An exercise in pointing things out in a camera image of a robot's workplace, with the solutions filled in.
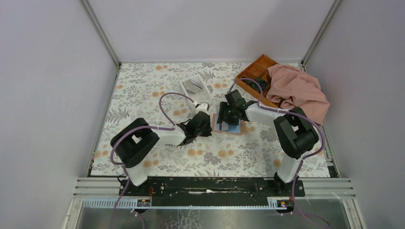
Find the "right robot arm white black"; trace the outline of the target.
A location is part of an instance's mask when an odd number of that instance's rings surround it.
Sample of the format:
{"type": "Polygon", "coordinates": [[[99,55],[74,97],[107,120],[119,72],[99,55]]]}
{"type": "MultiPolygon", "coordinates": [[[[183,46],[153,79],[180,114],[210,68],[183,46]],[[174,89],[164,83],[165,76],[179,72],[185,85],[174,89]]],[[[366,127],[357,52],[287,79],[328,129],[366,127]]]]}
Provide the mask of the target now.
{"type": "Polygon", "coordinates": [[[311,121],[300,107],[284,110],[260,105],[257,101],[245,100],[238,90],[227,93],[225,99],[219,104],[219,123],[237,125],[246,121],[275,128],[285,155],[275,173],[275,178],[279,180],[274,183],[274,190],[282,197],[287,196],[293,190],[291,182],[298,177],[303,159],[316,143],[325,143],[319,125],[311,121]]]}

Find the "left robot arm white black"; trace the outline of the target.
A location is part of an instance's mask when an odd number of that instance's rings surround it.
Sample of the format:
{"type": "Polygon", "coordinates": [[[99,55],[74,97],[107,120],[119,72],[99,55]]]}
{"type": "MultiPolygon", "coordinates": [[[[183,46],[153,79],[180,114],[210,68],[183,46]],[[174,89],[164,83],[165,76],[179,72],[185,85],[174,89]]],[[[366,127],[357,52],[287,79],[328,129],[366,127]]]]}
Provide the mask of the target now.
{"type": "Polygon", "coordinates": [[[184,146],[193,143],[198,137],[211,135],[211,118],[207,113],[199,111],[192,119],[171,128],[151,126],[144,118],[138,118],[113,137],[110,145],[131,181],[130,190],[136,196],[143,196],[148,191],[148,175],[142,163],[155,146],[184,146]]]}

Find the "tan leather card holder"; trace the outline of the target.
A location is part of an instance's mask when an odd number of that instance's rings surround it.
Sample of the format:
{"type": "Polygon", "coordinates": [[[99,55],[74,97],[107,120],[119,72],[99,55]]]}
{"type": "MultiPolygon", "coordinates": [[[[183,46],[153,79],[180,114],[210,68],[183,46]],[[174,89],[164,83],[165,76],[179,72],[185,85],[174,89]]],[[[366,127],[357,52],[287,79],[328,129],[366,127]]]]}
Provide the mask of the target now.
{"type": "Polygon", "coordinates": [[[245,122],[244,121],[239,121],[237,125],[229,125],[229,129],[227,131],[218,131],[216,128],[216,121],[217,121],[217,114],[212,115],[212,120],[211,120],[211,128],[212,132],[214,133],[222,133],[222,134],[230,134],[230,135],[242,135],[244,130],[245,130],[245,122]]]}

